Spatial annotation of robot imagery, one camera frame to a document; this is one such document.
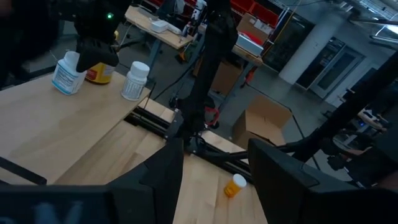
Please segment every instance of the wooden tabletop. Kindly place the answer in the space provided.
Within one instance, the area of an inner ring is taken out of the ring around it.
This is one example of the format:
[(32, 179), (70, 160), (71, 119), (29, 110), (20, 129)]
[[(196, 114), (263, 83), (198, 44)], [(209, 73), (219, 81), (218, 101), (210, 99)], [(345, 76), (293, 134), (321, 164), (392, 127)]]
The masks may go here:
[(141, 14), (138, 11), (138, 7), (130, 6), (124, 16), (126, 16), (127, 21), (129, 21), (131, 24), (134, 24), (138, 28), (146, 31), (148, 34), (153, 35), (154, 37), (158, 38), (162, 42), (165, 42), (175, 49), (180, 49), (192, 41), (192, 37), (190, 36), (182, 37), (180, 35), (174, 34), (169, 30), (161, 34), (152, 31), (150, 29), (150, 19), (147, 16)]
[[(154, 101), (150, 101), (146, 109), (167, 121), (172, 120), (174, 113)], [(205, 139), (225, 151), (243, 150), (209, 131)], [(122, 121), (56, 183), (107, 184), (153, 155), (164, 144), (165, 141), (155, 134)], [(223, 188), (231, 178), (230, 173), (199, 157), (185, 156), (174, 223), (267, 223), (252, 185), (240, 191), (235, 198), (226, 197)]]
[[(139, 103), (120, 91), (125, 77), (114, 72), (108, 85), (84, 82), (67, 96), (52, 75), (0, 92), (0, 156), (54, 183)], [(142, 97), (149, 91), (144, 90)], [(0, 170), (0, 180), (27, 181)]]

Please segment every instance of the cardboard box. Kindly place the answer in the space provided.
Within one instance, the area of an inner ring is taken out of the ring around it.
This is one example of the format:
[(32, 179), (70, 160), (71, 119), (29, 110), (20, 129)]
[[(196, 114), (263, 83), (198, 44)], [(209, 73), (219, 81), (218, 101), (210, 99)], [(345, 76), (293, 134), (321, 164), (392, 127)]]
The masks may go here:
[(272, 32), (272, 29), (266, 29), (266, 24), (255, 18), (253, 15), (246, 13), (243, 15), (241, 22), (237, 26), (239, 32), (246, 32), (255, 36), (261, 41), (261, 45), (268, 39), (268, 35)]
[(258, 95), (233, 126), (233, 142), (248, 148), (250, 138), (262, 139), (269, 144), (285, 144), (282, 128), (292, 117), (290, 110), (265, 96)]
[[(200, 64), (201, 59), (195, 66), (193, 71), (194, 76), (198, 75)], [(224, 96), (228, 95), (228, 93), (232, 90), (236, 80), (238, 80), (242, 70), (242, 65), (237, 67), (236, 65), (233, 65), (225, 60), (222, 61), (218, 66), (216, 77), (211, 84), (211, 89), (220, 92)]]

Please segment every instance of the white box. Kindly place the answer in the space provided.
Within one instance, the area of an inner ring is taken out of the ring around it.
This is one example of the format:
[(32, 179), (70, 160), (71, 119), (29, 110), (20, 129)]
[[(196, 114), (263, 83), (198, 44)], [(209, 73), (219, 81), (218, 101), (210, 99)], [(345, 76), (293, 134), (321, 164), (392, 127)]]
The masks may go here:
[(236, 45), (240, 46), (254, 56), (260, 56), (261, 52), (264, 50), (261, 45), (256, 44), (248, 36), (242, 33), (239, 33)]
[(156, 33), (165, 32), (169, 28), (169, 23), (163, 20), (158, 20), (152, 22), (150, 29), (155, 31)]

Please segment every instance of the black frame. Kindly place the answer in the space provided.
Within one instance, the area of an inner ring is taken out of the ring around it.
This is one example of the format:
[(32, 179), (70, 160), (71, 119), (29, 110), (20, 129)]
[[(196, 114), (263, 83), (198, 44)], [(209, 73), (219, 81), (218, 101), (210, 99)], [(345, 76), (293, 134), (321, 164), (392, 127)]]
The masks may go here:
[[(161, 138), (166, 138), (166, 132), (171, 126), (170, 122), (165, 121), (143, 108), (136, 108), (124, 120), (134, 126), (141, 126)], [(249, 164), (241, 161), (241, 159), (248, 158), (247, 151), (225, 153), (221, 149), (208, 143), (205, 143), (204, 147), (206, 153), (201, 153), (200, 151), (190, 152), (229, 173), (241, 174), (249, 183), (253, 184)]]

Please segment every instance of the white device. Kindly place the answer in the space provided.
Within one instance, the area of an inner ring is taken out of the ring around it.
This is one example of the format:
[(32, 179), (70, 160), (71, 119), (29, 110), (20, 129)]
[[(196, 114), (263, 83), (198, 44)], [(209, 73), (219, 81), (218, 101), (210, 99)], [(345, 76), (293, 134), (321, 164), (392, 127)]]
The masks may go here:
[(169, 23), (163, 20), (154, 21), (151, 23), (150, 29), (156, 33), (165, 32), (169, 28)]
[(181, 33), (182, 33), (179, 28), (173, 26), (172, 24), (169, 24), (168, 30), (173, 32), (174, 34), (177, 34), (177, 35), (181, 35)]
[(239, 33), (236, 45), (252, 53), (254, 56), (260, 56), (261, 52), (264, 50), (261, 45), (256, 44), (248, 36), (242, 33)]

